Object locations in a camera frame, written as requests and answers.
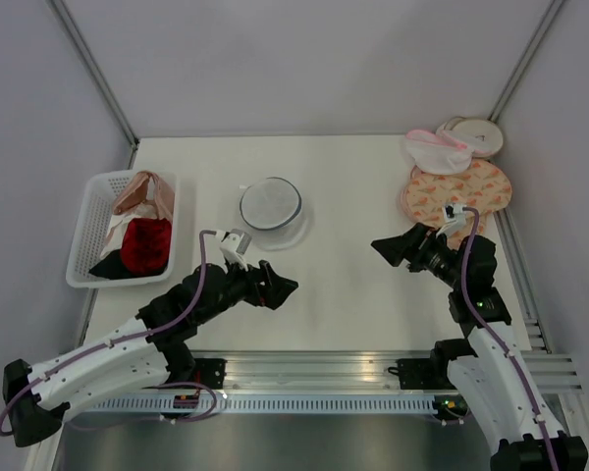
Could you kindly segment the white mesh laundry bag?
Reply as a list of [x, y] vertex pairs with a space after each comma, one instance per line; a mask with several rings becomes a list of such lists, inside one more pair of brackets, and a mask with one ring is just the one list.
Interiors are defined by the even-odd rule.
[[301, 193], [284, 178], [269, 177], [246, 187], [238, 212], [252, 242], [264, 251], [293, 248], [307, 231]]

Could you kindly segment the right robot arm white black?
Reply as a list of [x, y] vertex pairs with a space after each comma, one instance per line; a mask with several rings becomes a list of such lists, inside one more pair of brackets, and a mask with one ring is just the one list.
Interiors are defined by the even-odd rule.
[[467, 236], [457, 249], [420, 223], [408, 232], [372, 241], [391, 266], [427, 271], [450, 288], [448, 303], [459, 339], [439, 340], [428, 374], [464, 399], [491, 450], [493, 470], [583, 470], [588, 450], [555, 417], [517, 346], [511, 316], [494, 286], [496, 245]]

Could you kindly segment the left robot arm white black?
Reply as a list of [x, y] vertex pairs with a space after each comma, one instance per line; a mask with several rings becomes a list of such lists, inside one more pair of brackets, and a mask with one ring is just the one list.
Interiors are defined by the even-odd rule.
[[35, 445], [109, 398], [164, 385], [185, 388], [195, 370], [187, 341], [199, 327], [241, 302], [276, 310], [297, 288], [265, 260], [256, 267], [199, 267], [101, 339], [45, 362], [6, 365], [0, 436], [18, 447]]

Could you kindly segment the white pink-trim mesh bag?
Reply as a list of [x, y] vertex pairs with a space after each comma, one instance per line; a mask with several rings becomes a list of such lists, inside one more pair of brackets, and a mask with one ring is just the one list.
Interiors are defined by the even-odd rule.
[[465, 144], [445, 140], [425, 130], [409, 131], [403, 144], [415, 165], [427, 174], [459, 174], [470, 166], [472, 160], [472, 151]]

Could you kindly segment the floral orange laundry bag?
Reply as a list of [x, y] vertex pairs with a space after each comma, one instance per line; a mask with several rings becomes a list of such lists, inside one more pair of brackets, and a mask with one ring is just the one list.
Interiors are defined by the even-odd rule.
[[435, 229], [446, 223], [446, 203], [473, 207], [480, 213], [478, 234], [483, 236], [488, 216], [505, 209], [511, 197], [505, 173], [484, 159], [473, 159], [464, 172], [450, 176], [428, 174], [414, 166], [397, 196], [397, 206], [411, 222]]

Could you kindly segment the red bra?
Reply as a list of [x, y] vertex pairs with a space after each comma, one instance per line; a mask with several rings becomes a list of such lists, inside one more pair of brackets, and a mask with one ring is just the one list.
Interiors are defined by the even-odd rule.
[[168, 265], [172, 224], [167, 219], [132, 219], [125, 231], [120, 260], [134, 278], [162, 274]]

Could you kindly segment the beige round laundry bag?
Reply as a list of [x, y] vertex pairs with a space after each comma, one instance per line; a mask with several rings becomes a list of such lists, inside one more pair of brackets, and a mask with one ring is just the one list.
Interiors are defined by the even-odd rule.
[[504, 134], [489, 120], [478, 117], [456, 116], [436, 129], [435, 135], [473, 151], [475, 158], [495, 157], [504, 147]]

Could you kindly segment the pink beige bra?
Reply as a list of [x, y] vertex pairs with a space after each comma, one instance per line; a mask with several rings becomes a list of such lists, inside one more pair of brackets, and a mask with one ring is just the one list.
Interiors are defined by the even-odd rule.
[[158, 219], [173, 221], [175, 192], [158, 174], [140, 171], [116, 197], [112, 204], [114, 215], [125, 214], [141, 204], [151, 206]]

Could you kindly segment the white cloth in basket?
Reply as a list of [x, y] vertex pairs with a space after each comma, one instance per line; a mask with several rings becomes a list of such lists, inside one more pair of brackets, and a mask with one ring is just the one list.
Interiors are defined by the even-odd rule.
[[129, 224], [134, 219], [156, 219], [157, 212], [153, 205], [142, 203], [121, 215], [113, 215], [105, 237], [100, 259], [106, 258], [111, 252], [120, 250]]

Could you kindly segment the black garment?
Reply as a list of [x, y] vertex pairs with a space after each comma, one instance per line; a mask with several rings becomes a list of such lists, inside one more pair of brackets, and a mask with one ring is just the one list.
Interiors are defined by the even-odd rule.
[[123, 263], [121, 251], [114, 250], [108, 253], [102, 260], [89, 269], [88, 273], [94, 277], [105, 280], [127, 280], [162, 275], [167, 265], [144, 273], [134, 273]]

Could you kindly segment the white plastic basket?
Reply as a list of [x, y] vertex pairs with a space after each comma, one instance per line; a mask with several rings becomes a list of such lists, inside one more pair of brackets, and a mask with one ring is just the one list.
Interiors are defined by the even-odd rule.
[[98, 174], [87, 182], [66, 269], [66, 282], [70, 287], [124, 288], [160, 283], [172, 275], [180, 225], [181, 182], [174, 173], [159, 170], [156, 174], [175, 192], [172, 238], [166, 269], [157, 276], [122, 280], [107, 280], [94, 277], [89, 273], [89, 270], [99, 261], [99, 255], [110, 228], [112, 203], [136, 174], [137, 170], [115, 171]]

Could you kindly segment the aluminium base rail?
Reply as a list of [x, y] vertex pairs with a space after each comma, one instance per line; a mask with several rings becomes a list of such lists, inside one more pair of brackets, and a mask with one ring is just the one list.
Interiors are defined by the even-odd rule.
[[[424, 393], [400, 388], [388, 372], [403, 358], [429, 359], [413, 351], [219, 351], [196, 350], [196, 358], [225, 361], [224, 388], [240, 393]], [[565, 354], [522, 352], [541, 393], [581, 393], [573, 360]]]

